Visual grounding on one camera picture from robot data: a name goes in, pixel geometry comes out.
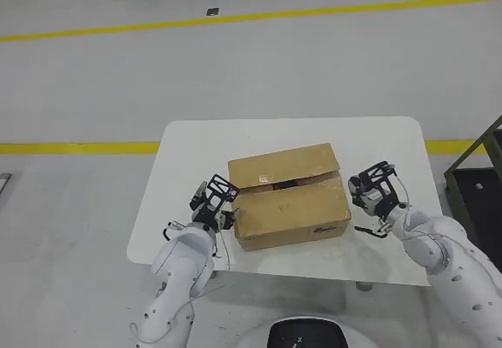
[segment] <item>white table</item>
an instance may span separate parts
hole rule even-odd
[[[127,248],[129,259],[151,264],[165,243],[162,229],[172,220],[190,220],[196,188],[215,173],[229,178],[229,160],[326,142],[336,153],[345,184],[351,175],[387,160],[396,165],[412,204],[442,214],[423,135],[410,117],[176,121],[165,129]],[[353,206],[347,194],[352,222],[373,226],[376,220]],[[339,238],[251,252],[241,249],[233,231],[224,236],[232,271],[428,285],[425,271],[394,236],[370,237],[351,225]],[[227,270],[220,240],[218,255],[216,270]]]

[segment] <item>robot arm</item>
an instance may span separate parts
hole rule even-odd
[[[502,274],[457,221],[428,217],[409,202],[399,202],[390,175],[396,175],[393,166],[381,162],[350,178],[353,203],[384,222],[377,232],[358,230],[379,238],[387,235],[382,230],[391,231],[426,269],[429,284],[458,324],[481,346],[502,348]]]
[[[191,222],[185,226],[174,221],[164,229],[168,242],[151,267],[162,292],[144,314],[141,330],[131,324],[137,348],[187,346],[194,319],[192,301],[201,295],[214,271],[216,233],[230,229],[235,219],[233,212],[222,211],[222,207],[238,193],[237,187],[215,175],[209,184],[203,182],[191,200]],[[168,230],[179,233],[170,238]]]

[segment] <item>box flap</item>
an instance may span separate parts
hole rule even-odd
[[[317,184],[239,196],[233,206],[241,208],[238,238],[351,219],[338,173]]]
[[[339,171],[330,144],[235,159],[228,163],[228,167],[230,182],[239,189]]]

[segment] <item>black square marker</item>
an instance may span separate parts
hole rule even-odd
[[[217,16],[219,14],[219,7],[213,7],[206,11],[206,16]]]

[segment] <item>yellow stripe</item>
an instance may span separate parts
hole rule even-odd
[[[425,141],[426,152],[429,155],[461,155],[469,146],[472,140],[427,140]],[[474,152],[476,155],[486,153],[485,146],[479,146]]]
[[[62,30],[40,34],[15,35],[9,37],[0,37],[0,44],[16,41],[46,40],[59,37],[83,37],[88,35],[112,34],[130,31],[164,30],[171,28],[187,28],[224,23],[264,21],[279,18],[315,17],[350,13],[380,12],[389,10],[422,9],[428,7],[460,5],[467,3],[487,3],[490,1],[491,0],[418,0],[400,3],[371,3],[356,6],[331,7],[325,9],[283,10],[279,12],[256,13],[250,15],[236,15],[227,17],[207,17],[176,22],[143,23],[107,28]]]
[[[472,140],[427,140],[429,155],[460,155]],[[0,144],[0,155],[154,155],[160,143]],[[484,154],[479,146],[476,154]]]
[[[153,155],[160,143],[0,144],[0,155]]]

